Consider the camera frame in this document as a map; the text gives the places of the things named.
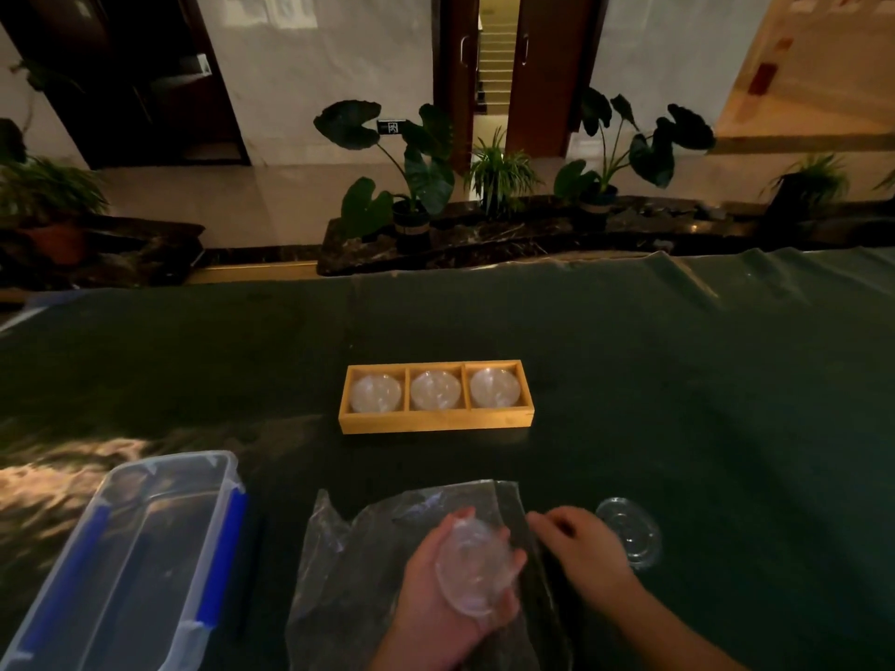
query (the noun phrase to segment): hand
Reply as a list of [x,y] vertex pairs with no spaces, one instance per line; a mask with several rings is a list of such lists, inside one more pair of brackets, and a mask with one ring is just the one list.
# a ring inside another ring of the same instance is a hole
[[565,576],[594,609],[610,614],[640,582],[615,532],[583,508],[529,513],[528,524],[562,564]]
[[[519,614],[519,599],[510,587],[488,619],[473,619],[453,609],[441,594],[435,576],[435,560],[454,522],[469,518],[475,509],[449,514],[432,530],[407,561],[404,583],[397,598],[395,617],[379,644],[369,671],[449,671],[463,661],[492,631],[512,622]],[[509,530],[499,535],[509,540]],[[518,574],[525,552],[517,549],[513,561]]]

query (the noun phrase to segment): wooden tray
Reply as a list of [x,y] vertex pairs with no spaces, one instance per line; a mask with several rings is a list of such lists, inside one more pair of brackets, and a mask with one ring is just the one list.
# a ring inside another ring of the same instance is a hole
[[[469,393],[469,377],[478,370],[495,368],[510,370],[519,379],[519,402],[513,407],[485,408],[473,406]],[[444,370],[460,379],[463,393],[459,407],[453,410],[418,410],[410,401],[410,382],[426,370]],[[404,404],[390,412],[354,412],[349,404],[351,386],[369,374],[388,374],[402,385]],[[407,431],[444,431],[464,428],[524,428],[531,426],[534,404],[521,360],[491,360],[476,362],[425,362],[397,365],[349,365],[344,376],[342,404],[338,422],[342,433],[403,433]]]

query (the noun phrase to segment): clear plastic sheet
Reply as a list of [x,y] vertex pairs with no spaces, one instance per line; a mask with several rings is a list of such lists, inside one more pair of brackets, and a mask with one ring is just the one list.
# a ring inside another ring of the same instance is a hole
[[292,671],[364,669],[391,622],[408,558],[446,514],[463,507],[509,527],[511,543],[529,560],[518,578],[523,615],[489,636],[461,668],[571,668],[518,485],[482,480],[405,492],[364,508],[351,522],[319,491],[286,625]]

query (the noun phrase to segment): dark green tablecloth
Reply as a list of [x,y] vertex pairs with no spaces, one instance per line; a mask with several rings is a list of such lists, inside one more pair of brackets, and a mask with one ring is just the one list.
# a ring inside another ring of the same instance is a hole
[[[51,308],[0,338],[2,642],[104,471],[226,448],[260,529],[208,669],[286,667],[318,488],[350,516],[483,478],[518,480],[534,509],[641,503],[665,538],[644,581],[747,665],[891,668],[893,292],[893,250],[784,250],[96,292]],[[514,358],[530,429],[339,432],[348,364]],[[570,633],[597,665],[591,625]]]

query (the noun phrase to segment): clear plastic storage box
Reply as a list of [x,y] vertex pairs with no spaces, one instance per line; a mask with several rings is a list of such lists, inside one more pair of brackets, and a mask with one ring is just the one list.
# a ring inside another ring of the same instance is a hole
[[195,671],[218,623],[245,510],[230,452],[111,471],[0,671]]

